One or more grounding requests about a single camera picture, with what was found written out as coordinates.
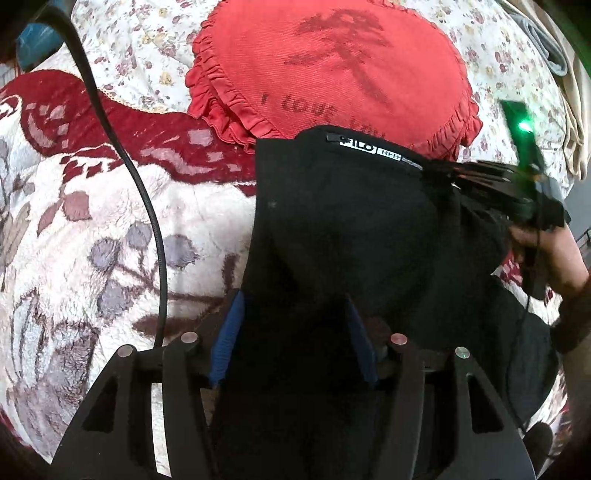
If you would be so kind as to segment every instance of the logo label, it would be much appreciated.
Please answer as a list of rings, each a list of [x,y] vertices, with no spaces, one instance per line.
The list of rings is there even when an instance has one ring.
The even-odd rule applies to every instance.
[[[362,152],[366,152],[366,153],[382,155],[383,157],[390,158],[391,160],[403,161],[403,162],[407,163],[408,165],[418,168],[419,170],[423,169],[422,166],[416,164],[412,160],[409,160],[398,153],[390,152],[390,150],[386,150],[384,148],[379,148],[374,145],[370,145],[370,144],[361,142],[359,140],[354,140],[352,138],[346,138],[345,140],[346,141],[339,142],[339,145],[341,145],[343,147],[354,148],[355,150],[361,150]]]

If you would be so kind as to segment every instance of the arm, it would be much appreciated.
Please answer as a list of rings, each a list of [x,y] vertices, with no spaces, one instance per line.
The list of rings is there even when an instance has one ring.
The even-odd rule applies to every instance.
[[[523,260],[523,247],[535,247],[538,233],[511,227],[514,253]],[[549,270],[550,287],[563,298],[560,320],[552,329],[554,346],[562,354],[573,416],[574,442],[591,430],[591,280],[568,227],[540,232],[540,253]]]

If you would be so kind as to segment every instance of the black mount frame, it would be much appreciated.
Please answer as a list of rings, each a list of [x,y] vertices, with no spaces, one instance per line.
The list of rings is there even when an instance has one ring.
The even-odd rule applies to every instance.
[[[210,351],[236,291],[220,312],[163,348],[120,347],[74,415],[53,463],[52,480],[164,480],[157,472],[151,430],[151,384],[162,382],[164,425],[174,480],[219,477],[200,389],[210,388]],[[420,445],[426,375],[454,378],[456,447],[449,465],[425,480],[534,480],[525,446],[499,395],[473,357],[418,349],[412,341],[387,344],[380,384],[396,383],[389,421],[372,470],[374,480],[411,480]],[[500,428],[475,433],[469,381],[485,393]]]

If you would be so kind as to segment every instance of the black wristband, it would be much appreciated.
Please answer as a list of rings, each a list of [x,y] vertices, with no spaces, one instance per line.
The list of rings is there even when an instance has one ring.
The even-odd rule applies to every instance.
[[[550,338],[556,351],[569,353],[591,335],[591,281],[573,299],[560,306],[560,321],[550,329]]]

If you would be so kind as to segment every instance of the bed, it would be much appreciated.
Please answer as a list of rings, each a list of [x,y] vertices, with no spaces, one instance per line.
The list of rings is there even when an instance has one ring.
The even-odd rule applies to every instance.
[[[109,117],[160,219],[168,340],[240,285],[254,220],[252,156],[185,113],[191,46],[216,3],[79,0],[72,13]],[[548,173],[566,194],[573,178],[563,151],[564,105],[516,23],[493,0],[400,3],[446,33],[467,65],[483,128],[460,149],[459,161],[516,163],[495,101],[522,99]],[[147,214],[65,47],[0,90],[0,185],[0,418],[51,461],[116,349],[151,347],[159,292]],[[495,274],[525,305],[511,257]],[[552,323],[559,304],[549,291],[530,309]],[[153,400],[158,468],[166,473],[157,385]],[[542,420],[557,430],[565,410],[561,373],[532,424]]]

